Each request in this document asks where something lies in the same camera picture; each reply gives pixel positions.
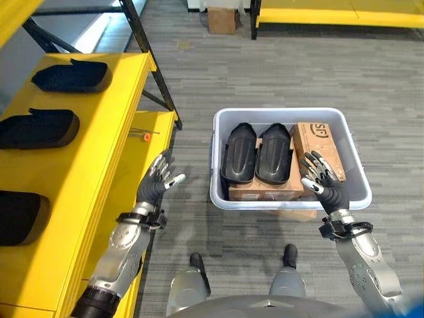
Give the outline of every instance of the storage bin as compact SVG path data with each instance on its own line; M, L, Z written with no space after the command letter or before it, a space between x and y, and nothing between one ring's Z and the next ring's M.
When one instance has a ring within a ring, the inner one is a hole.
M210 196L213 204L226 210L322 210L318 201L308 201L302 197L296 201L228 201L221 183L220 168L224 147L231 131L239 123L250 123L259 136L273 123L282 123L290 130L301 121L329 124L346 174L344 184L350 196L350 208L358 210L368 207L372 200L370 184L345 116L334 108L226 108L217 112L213 118L211 149Z

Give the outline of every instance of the gray carpet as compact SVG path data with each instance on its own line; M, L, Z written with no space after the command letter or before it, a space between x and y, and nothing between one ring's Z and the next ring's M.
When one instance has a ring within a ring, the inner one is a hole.
M184 123L176 133L176 171L188 180L163 203L136 317L163 317L170 282L202 253L211 297L267 293L284 246L299 249L307 296L362 307L319 217L298 223L257 211L222 211L209 200L214 114L225 107L336 107L354 133L373 191L357 211L403 290L423 294L423 38L415 30L280 26L250 40L248 17L234 36L211 35L206 16L183 0L149 1L142 16ZM136 52L135 42L130 52ZM147 89L154 91L154 82ZM153 107L145 98L141 108Z

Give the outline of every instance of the black shelf leg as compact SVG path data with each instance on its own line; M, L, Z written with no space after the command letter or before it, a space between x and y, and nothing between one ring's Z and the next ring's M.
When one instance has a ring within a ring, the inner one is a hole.
M32 18L26 20L22 27L28 32L29 35L31 35L31 37L45 51L45 53L60 53L58 48L55 47L53 43L60 46L61 48L64 48L69 53L81 53L71 44L39 27Z
M160 71L159 65L156 62L156 58L153 54L152 48L150 47L150 43L148 42L143 26L141 25L141 21L137 15L137 11L134 7L134 4L131 0L119 0L119 3L121 4L121 7L124 11L125 16L127 17L132 33L134 34L134 37L141 51L143 53L150 52L153 57L154 63L156 64L156 68L157 68L156 72L152 72L153 78L156 81L156 84L158 84L160 93L162 94L162 97L164 98L167 110L176 112L178 116L176 125L177 125L177 128L181 130L183 128L183 124L181 122L180 116L178 115L177 109L175 108L174 102L172 101L171 94L168 91L168 87L166 86L165 79Z
M260 0L250 0L250 34L252 40L256 40L258 36L258 28L256 28L256 21L260 12Z

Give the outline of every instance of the wall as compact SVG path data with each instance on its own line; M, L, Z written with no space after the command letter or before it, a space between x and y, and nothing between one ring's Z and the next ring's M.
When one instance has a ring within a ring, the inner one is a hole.
M40 8L109 5L112 0L45 0ZM38 25L74 43L98 15L35 17ZM20 28L0 49L0 114L31 73L44 51Z
M198 9L201 0L187 0L188 9ZM242 0L244 8L250 8L250 0Z

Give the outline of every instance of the yellow shelf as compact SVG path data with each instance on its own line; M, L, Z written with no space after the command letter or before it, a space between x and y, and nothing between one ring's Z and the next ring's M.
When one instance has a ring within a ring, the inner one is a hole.
M16 307L0 304L0 318L27 317L27 318L53 318L54 311Z
M4 0L0 10L0 48L44 0Z
M0 189L36 192L51 206L38 240L0 248L0 303L57 311L55 317L69 314L68 302L77 297L142 88L149 70L156 70L149 54L47 54L36 70L70 58L106 62L113 72L109 88L90 94L46 93L28 79L3 119L25 114L29 107L71 109L81 122L77 137L57 149L0 150ZM20 312L12 317L30 317Z
M420 0L262 0L259 23L424 28Z
M131 127L156 131L159 134L152 134L150 142L145 142L141 138L130 137L125 143L121 160L118 163L118 168L106 199L105 208L101 214L99 226L93 240L93 247L90 250L84 268L78 297L86 287L97 261L107 248L109 235L117 225L115 219L122 212L130 211L133 208L137 187L150 163L159 153L169 147L176 119L174 112L136 112ZM132 283L130 290L121 300L115 318L133 317L140 277L141 275L139 274ZM71 299L70 305L73 306L74 303L75 300Z

